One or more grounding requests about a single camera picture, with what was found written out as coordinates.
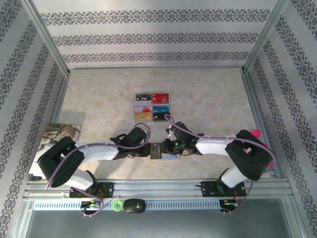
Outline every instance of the red card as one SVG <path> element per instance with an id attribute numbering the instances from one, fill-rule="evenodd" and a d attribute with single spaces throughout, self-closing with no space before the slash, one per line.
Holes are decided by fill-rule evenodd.
<path id="1" fill-rule="evenodd" d="M 168 103 L 169 94 L 168 93 L 154 93 L 152 95 L 153 104 L 156 103 Z"/>

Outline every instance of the green tape roll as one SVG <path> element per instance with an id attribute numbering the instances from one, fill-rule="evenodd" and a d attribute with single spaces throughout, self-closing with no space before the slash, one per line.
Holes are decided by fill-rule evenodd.
<path id="1" fill-rule="evenodd" d="M 123 203 L 121 201 L 115 201 L 112 205 L 112 209 L 115 211 L 115 212 L 119 212 L 123 209 Z"/>

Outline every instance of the metal grate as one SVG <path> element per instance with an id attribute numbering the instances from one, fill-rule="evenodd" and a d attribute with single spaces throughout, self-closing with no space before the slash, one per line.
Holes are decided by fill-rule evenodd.
<path id="1" fill-rule="evenodd" d="M 103 210 L 112 210 L 115 201 L 104 201 Z M 71 200 L 49 200 L 35 201 L 34 210 L 42 211 L 78 211 L 80 201 Z M 217 199 L 207 200 L 148 200 L 146 210 L 205 210 L 220 209 L 220 202 Z"/>

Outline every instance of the marble floor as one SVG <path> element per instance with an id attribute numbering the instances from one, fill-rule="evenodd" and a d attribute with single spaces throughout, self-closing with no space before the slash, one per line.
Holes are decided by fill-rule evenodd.
<path id="1" fill-rule="evenodd" d="M 83 124 L 80 141 L 105 141 L 133 128 L 133 96 L 146 92 L 169 93 L 171 115 L 195 133 L 231 135 L 255 128 L 239 69 L 214 68 L 72 70 L 58 122 Z M 167 122 L 148 125 L 150 142 L 167 137 Z M 227 156 L 194 155 L 178 161 L 98 161 L 80 169 L 90 170 L 97 178 L 202 179 L 217 178 L 233 166 Z"/>

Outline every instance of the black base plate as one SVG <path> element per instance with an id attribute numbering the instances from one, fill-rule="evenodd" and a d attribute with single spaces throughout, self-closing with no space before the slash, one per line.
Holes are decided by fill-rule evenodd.
<path id="1" fill-rule="evenodd" d="M 112 198 L 114 183 L 112 183 L 112 182 L 99 182 L 99 186 L 104 191 L 104 198 Z M 95 194 L 95 195 L 97 197 L 101 197 L 100 192 L 98 192 L 98 194 Z M 81 192 L 73 189 L 73 187 L 70 188 L 69 198 L 84 198 L 84 197 L 91 198 L 90 196 L 86 196 L 86 195 L 82 194 Z"/>
<path id="2" fill-rule="evenodd" d="M 218 190 L 217 184 L 217 181 L 202 181 L 201 188 L 203 197 L 234 197 L 234 191 L 236 191 L 240 197 L 244 197 L 246 195 L 246 190 L 243 182 L 237 184 L 231 189 L 228 189 L 226 194 L 223 194 Z"/>

